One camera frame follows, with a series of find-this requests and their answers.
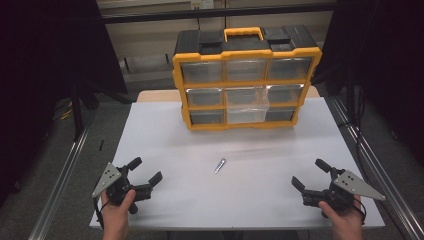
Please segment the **person's right hand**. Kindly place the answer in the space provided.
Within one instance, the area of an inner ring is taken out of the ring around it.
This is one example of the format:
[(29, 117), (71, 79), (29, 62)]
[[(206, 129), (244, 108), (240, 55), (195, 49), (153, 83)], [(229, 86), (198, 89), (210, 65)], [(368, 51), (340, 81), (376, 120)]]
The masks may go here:
[(324, 201), (319, 202), (319, 207), (332, 222), (332, 233), (362, 233), (361, 197), (355, 195), (352, 204), (353, 208), (351, 210), (341, 214), (333, 210), (328, 203)]

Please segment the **set of closed clear drawers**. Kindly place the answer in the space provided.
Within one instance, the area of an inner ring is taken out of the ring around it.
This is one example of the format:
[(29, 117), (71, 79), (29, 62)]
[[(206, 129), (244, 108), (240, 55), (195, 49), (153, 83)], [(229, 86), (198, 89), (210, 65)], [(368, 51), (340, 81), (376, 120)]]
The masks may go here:
[(290, 121), (311, 63), (310, 57), (183, 63), (189, 122), (192, 126), (234, 125), (227, 123), (225, 90), (259, 86), (267, 89), (270, 104), (265, 121), (259, 123)]

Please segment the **black metal stand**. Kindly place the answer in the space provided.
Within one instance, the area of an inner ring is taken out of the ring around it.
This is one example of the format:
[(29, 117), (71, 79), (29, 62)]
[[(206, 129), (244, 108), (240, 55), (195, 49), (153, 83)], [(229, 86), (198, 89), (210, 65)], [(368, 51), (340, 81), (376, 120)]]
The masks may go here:
[(95, 110), (99, 106), (99, 102), (91, 84), (75, 82), (71, 89), (71, 103), (75, 126), (74, 141), (77, 141), (84, 130), (81, 106), (84, 105), (88, 110)]

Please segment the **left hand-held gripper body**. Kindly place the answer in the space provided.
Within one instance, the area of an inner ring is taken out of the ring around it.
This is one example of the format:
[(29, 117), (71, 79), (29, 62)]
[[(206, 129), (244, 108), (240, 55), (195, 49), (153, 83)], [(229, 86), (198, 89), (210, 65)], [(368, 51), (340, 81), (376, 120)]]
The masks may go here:
[(122, 167), (116, 167), (112, 163), (108, 163), (92, 193), (95, 203), (101, 193), (105, 191), (110, 202), (119, 206), (123, 202), (125, 195), (130, 190), (134, 190), (136, 195), (129, 207), (129, 213), (136, 214), (138, 212), (136, 202), (150, 199), (154, 187), (151, 187), (148, 182), (142, 185), (132, 185), (128, 179), (129, 172), (127, 164)]

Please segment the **person's left hand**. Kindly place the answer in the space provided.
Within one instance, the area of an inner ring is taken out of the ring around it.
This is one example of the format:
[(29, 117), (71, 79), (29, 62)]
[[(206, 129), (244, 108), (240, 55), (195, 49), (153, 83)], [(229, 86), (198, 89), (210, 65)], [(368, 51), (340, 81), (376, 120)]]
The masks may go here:
[(136, 192), (130, 190), (125, 195), (123, 202), (119, 206), (115, 206), (109, 203), (109, 197), (106, 192), (101, 194), (101, 201), (104, 205), (102, 212), (105, 233), (123, 235), (128, 232), (128, 210), (133, 203), (135, 195)]

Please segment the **small silver metal part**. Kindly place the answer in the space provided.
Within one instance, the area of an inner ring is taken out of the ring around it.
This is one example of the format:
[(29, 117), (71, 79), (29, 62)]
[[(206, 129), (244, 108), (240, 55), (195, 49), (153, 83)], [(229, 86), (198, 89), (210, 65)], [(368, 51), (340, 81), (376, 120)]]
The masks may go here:
[(216, 168), (214, 169), (214, 173), (217, 174), (221, 170), (221, 168), (225, 165), (226, 162), (227, 162), (227, 159), (222, 158), (220, 162), (217, 164)]

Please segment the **yellow black drawer organizer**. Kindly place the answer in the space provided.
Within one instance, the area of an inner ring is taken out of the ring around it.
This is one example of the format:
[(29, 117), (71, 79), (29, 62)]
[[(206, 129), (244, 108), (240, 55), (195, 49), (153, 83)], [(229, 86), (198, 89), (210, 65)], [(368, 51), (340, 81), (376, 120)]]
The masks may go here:
[[(234, 124), (230, 126), (192, 126), (189, 122), (187, 99), (184, 92), (181, 65), (188, 62), (242, 60), (252, 58), (312, 59), (306, 84), (300, 99), (295, 103), (293, 119), (259, 124)], [(173, 56), (174, 84), (179, 91), (183, 121), (190, 130), (227, 130), (234, 128), (278, 128), (297, 124), (299, 111), (304, 104), (314, 71), (322, 57), (322, 51), (303, 25), (276, 28), (243, 27), (219, 31), (186, 30), (179, 33)]]

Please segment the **white wall outlet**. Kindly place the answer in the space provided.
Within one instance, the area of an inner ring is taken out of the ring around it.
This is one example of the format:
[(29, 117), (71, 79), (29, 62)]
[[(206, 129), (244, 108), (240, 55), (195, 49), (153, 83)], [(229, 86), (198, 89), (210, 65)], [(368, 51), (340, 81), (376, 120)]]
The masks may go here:
[(214, 8), (213, 0), (190, 0), (190, 4), (192, 10), (205, 10)]

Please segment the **black curtain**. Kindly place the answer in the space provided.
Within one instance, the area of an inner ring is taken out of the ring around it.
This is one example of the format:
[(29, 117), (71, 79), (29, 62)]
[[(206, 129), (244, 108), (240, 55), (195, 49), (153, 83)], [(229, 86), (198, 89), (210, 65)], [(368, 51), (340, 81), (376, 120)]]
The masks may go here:
[(335, 3), (313, 82), (359, 84), (424, 167), (424, 0)]
[(97, 0), (0, 0), (0, 207), (49, 131), (55, 104), (127, 87)]

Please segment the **black horizontal bar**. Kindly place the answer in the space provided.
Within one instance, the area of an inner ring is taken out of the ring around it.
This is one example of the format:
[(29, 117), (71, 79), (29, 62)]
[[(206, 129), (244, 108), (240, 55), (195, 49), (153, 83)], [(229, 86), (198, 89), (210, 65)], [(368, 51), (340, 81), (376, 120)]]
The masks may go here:
[(118, 23), (133, 23), (133, 22), (152, 22), (152, 21), (166, 21), (166, 20), (249, 16), (249, 15), (322, 12), (322, 11), (332, 11), (336, 7), (337, 7), (336, 2), (325, 2), (325, 3), (313, 3), (313, 4), (278, 5), (278, 6), (269, 6), (269, 7), (184, 10), (184, 11), (171, 11), (171, 12), (145, 13), (145, 14), (115, 14), (115, 15), (102, 16), (101, 18), (98, 18), (97, 21), (102, 24), (118, 24)]

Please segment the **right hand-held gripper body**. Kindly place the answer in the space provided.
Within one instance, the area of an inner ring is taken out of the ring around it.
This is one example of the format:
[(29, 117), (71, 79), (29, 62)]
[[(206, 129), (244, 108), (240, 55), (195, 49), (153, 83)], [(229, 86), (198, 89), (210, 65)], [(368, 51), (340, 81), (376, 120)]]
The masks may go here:
[[(353, 208), (355, 195), (379, 201), (386, 200), (383, 194), (349, 170), (332, 167), (329, 174), (331, 181), (327, 189), (317, 191), (305, 188), (301, 192), (305, 206), (318, 207), (319, 202), (324, 201), (337, 213), (342, 213)], [(362, 218), (366, 217), (366, 210), (360, 210), (360, 213)]]

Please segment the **white table cover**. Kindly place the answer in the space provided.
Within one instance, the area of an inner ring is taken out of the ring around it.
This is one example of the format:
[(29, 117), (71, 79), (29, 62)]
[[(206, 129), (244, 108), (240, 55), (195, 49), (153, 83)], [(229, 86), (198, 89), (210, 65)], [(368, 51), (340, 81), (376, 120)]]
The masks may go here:
[[(315, 165), (358, 170), (322, 98), (308, 98), (291, 128), (190, 131), (178, 102), (135, 103), (113, 162), (136, 157), (132, 184), (163, 175), (152, 197), (129, 219), (143, 230), (277, 230), (326, 228), (319, 209), (307, 207), (291, 184), (297, 177), (321, 191), (329, 174)], [(221, 170), (214, 169), (222, 158)]]

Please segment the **pulled-out clear plastic drawer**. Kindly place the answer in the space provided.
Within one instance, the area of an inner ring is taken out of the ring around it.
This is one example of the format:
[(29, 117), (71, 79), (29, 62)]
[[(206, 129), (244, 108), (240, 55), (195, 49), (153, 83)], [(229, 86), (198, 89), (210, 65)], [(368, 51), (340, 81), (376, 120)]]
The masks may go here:
[(228, 124), (265, 121), (270, 107), (265, 87), (227, 88), (225, 93)]

